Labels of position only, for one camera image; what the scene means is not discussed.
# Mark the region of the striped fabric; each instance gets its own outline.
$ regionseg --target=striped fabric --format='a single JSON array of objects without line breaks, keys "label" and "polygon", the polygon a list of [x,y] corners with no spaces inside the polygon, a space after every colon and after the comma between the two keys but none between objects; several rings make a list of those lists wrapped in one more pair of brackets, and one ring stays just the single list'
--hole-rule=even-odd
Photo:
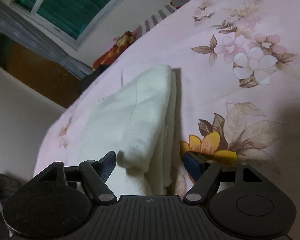
[{"label": "striped fabric", "polygon": [[142,35],[146,34],[159,22],[165,19],[167,16],[175,12],[175,8],[170,5],[165,5],[162,9],[157,11],[155,14],[151,15],[146,19],[134,32],[136,39],[139,39]]}]

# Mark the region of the silver screw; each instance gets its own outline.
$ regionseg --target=silver screw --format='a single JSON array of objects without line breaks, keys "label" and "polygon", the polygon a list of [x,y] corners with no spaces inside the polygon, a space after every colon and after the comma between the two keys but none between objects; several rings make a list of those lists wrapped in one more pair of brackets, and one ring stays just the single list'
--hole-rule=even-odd
[{"label": "silver screw", "polygon": [[114,196],[111,195],[111,194],[108,194],[108,193],[105,193],[105,194],[101,194],[99,195],[99,200],[103,201],[103,202],[106,202],[106,201],[111,201],[114,199]]},{"label": "silver screw", "polygon": [[189,201],[199,201],[201,199],[201,196],[199,194],[192,193],[188,194],[186,196],[186,199]]}]

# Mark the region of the bed sheet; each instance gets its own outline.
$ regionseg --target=bed sheet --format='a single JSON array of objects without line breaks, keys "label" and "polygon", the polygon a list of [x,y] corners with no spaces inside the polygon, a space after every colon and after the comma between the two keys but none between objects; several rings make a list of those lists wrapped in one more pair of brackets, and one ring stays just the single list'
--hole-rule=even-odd
[{"label": "bed sheet", "polygon": [[296,204],[300,240],[300,0],[192,0],[129,47],[49,129],[34,174],[81,139],[96,101],[144,70],[177,76],[173,192],[185,151],[247,161]]}]

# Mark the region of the yellow flower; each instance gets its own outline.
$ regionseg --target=yellow flower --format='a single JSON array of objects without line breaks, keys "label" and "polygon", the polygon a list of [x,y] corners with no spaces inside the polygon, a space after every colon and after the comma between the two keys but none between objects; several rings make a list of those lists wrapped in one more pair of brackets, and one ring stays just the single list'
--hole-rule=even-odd
[{"label": "yellow flower", "polygon": [[204,139],[201,139],[196,135],[189,136],[189,143],[180,142],[180,157],[186,152],[199,152],[204,157],[210,160],[215,160],[222,163],[224,166],[235,166],[238,163],[238,157],[235,152],[228,150],[219,150],[220,135],[214,131],[207,134]]}]

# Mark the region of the circular logo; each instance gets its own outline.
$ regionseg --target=circular logo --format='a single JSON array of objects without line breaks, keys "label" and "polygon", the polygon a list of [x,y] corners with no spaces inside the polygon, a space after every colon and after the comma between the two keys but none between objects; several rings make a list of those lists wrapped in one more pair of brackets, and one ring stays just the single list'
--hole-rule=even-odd
[{"label": "circular logo", "polygon": [[146,201],[147,201],[148,203],[152,203],[152,202],[154,201],[154,199],[153,199],[153,198],[148,198]]}]

